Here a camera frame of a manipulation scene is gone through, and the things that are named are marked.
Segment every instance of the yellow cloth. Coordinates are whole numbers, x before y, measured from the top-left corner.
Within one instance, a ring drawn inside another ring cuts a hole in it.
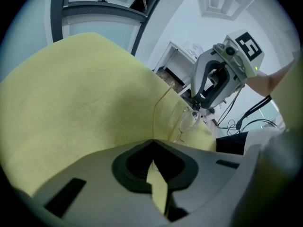
[[[79,158],[152,138],[152,115],[169,86],[131,54],[95,34],[37,52],[0,85],[0,162],[10,182],[33,193]],[[173,91],[156,113],[167,140],[187,104]],[[215,150],[207,126],[185,133],[191,147]]]

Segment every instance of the black cable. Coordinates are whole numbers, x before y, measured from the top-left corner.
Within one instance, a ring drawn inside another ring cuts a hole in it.
[[[236,97],[233,99],[232,105],[231,105],[230,109],[228,110],[227,114],[224,116],[224,118],[223,118],[220,122],[218,122],[218,124],[217,124],[217,127],[218,127],[218,128],[220,128],[219,125],[222,123],[222,121],[226,118],[226,116],[228,115],[228,113],[231,111],[231,109],[232,109],[233,105],[235,104],[235,102],[236,102],[236,100],[237,100],[237,98],[238,98],[238,96],[239,96],[239,94],[240,94],[240,92],[241,92],[241,90],[242,90],[243,87],[244,87],[244,86],[242,86],[242,87],[239,89],[239,91],[238,91]]]
[[[240,130],[240,132],[242,133],[242,132],[244,131],[244,129],[245,129],[248,125],[250,125],[251,123],[254,123],[254,122],[266,122],[266,123],[270,124],[270,125],[273,126],[273,127],[278,127],[274,122],[272,122],[272,121],[270,121],[270,120],[267,120],[267,119],[256,119],[256,120],[253,120],[253,121],[249,122],[248,124],[246,124],[246,125],[244,126],[244,128],[242,128],[242,130]]]
[[[230,120],[228,121],[228,123],[227,123],[227,127],[219,127],[219,129],[227,130],[227,135],[228,135],[228,136],[231,136],[232,133],[231,133],[230,131],[236,131],[235,125],[236,125],[235,120],[230,119]]]
[[[266,104],[268,104],[271,101],[271,97],[270,95],[268,95],[267,97],[265,97],[264,99],[262,99],[260,102],[258,102],[256,105],[254,105],[253,107],[251,107],[241,118],[240,120],[237,122],[236,124],[236,129],[240,130],[241,126],[242,126],[242,121],[248,117],[249,115],[251,115],[252,113],[256,112],[257,110],[259,110],[260,108],[262,108],[263,106],[265,106]]]

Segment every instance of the yellow fabric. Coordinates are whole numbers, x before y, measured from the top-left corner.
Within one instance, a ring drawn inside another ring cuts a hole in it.
[[[0,162],[33,195],[47,179],[95,151],[150,139],[157,101],[169,86],[131,54],[95,34],[37,52],[0,85]],[[159,103],[155,136],[165,139],[187,104],[173,91]],[[182,135],[215,150],[207,126]]]
[[[146,182],[151,185],[151,199],[158,210],[164,214],[168,186],[154,162],[151,163],[148,169]]]

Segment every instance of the wire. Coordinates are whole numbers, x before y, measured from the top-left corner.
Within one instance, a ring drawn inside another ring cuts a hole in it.
[[[156,103],[154,109],[153,109],[153,118],[152,118],[152,138],[155,139],[155,116],[156,116],[156,109],[158,106],[158,103],[165,97],[165,95],[175,86],[175,82],[172,82],[169,89],[163,94],[163,96],[158,100]]]
[[[236,131],[236,122],[233,119],[230,119],[227,123],[227,135],[231,136],[233,135],[230,131]]]
[[[256,105],[254,105],[253,107],[251,107],[241,118],[240,120],[237,122],[236,124],[236,129],[240,130],[241,126],[242,126],[242,121],[248,117],[249,115],[251,115],[252,113],[254,113],[255,111],[257,111],[258,109],[262,108],[263,106],[265,106],[266,104],[268,104],[271,101],[271,97],[270,95],[268,95],[267,97],[265,97],[264,99],[262,99],[260,102],[258,102]]]
[[[242,87],[240,87],[240,89],[239,89],[239,91],[238,91],[236,97],[232,100],[232,102],[228,105],[228,107],[226,108],[226,110],[223,112],[223,114],[222,114],[221,117],[219,118],[218,124],[217,124],[217,127],[218,127],[218,128],[220,128],[219,125],[222,123],[222,121],[226,118],[226,116],[228,115],[228,113],[231,111],[231,109],[232,109],[234,103],[236,102],[236,99],[237,99],[237,97],[238,97],[238,95],[239,95],[239,93],[241,92],[241,90],[242,90],[243,87],[244,87],[244,85],[243,85]],[[227,114],[226,114],[226,115],[224,116],[224,118],[220,121],[220,119],[223,117],[223,115],[225,114],[225,112],[226,112],[227,110],[228,110]]]
[[[266,122],[266,123],[270,124],[270,125],[273,126],[273,127],[278,127],[274,122],[272,122],[272,121],[270,121],[270,120],[268,120],[268,119],[256,119],[256,120],[253,120],[253,121],[249,122],[248,124],[246,124],[246,125],[244,126],[244,128],[242,128],[242,130],[240,130],[240,132],[242,133],[242,132],[244,131],[244,129],[245,129],[248,125],[250,125],[251,123],[254,123],[254,122]]]
[[[233,122],[234,122],[234,124],[232,124],[231,126],[229,126],[230,121],[233,121]],[[228,123],[227,123],[227,127],[219,127],[219,129],[226,129],[226,130],[228,130],[228,129],[231,129],[231,128],[235,128],[234,125],[235,125],[235,120],[230,119],[230,120],[228,121]]]

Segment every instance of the white wall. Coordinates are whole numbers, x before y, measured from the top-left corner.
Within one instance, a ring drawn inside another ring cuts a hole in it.
[[[160,0],[140,40],[135,57],[146,65],[166,25],[184,0]]]
[[[270,74],[281,68],[276,52],[267,35],[248,12],[244,11],[235,21],[229,21],[219,18],[201,17],[199,8],[199,0],[184,0],[167,24],[155,49],[151,53],[146,64],[150,69],[154,69],[170,40],[180,45],[190,40],[194,43],[199,43],[204,50],[208,50],[214,44],[223,42],[226,34],[244,28],[248,30],[265,52],[261,71]],[[227,104],[222,106],[222,112],[232,101],[233,97],[227,98]],[[228,121],[246,112],[261,99],[262,96],[246,86],[239,94],[237,102],[226,117],[226,120]]]
[[[0,46],[0,81],[46,46],[45,0],[27,0],[12,21]]]

